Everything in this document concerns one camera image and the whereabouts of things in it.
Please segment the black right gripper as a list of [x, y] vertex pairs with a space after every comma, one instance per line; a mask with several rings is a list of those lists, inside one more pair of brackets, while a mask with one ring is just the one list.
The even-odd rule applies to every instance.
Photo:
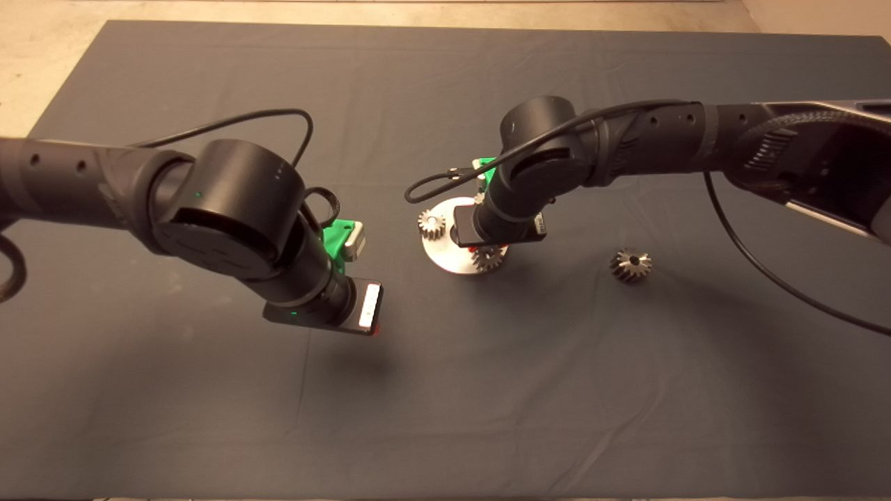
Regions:
[[457, 207], [452, 213], [452, 236], [460, 248], [476, 253], [478, 247], [537, 242], [547, 237], [542, 214], [525, 221], [502, 218], [487, 207]]

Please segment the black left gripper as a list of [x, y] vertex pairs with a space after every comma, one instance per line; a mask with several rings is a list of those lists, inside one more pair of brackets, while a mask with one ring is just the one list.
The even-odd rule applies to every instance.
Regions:
[[344, 277], [334, 280], [308, 303], [293, 308], [265, 304], [264, 320], [284, 326], [362, 336], [381, 335], [379, 321], [384, 288], [381, 282]]

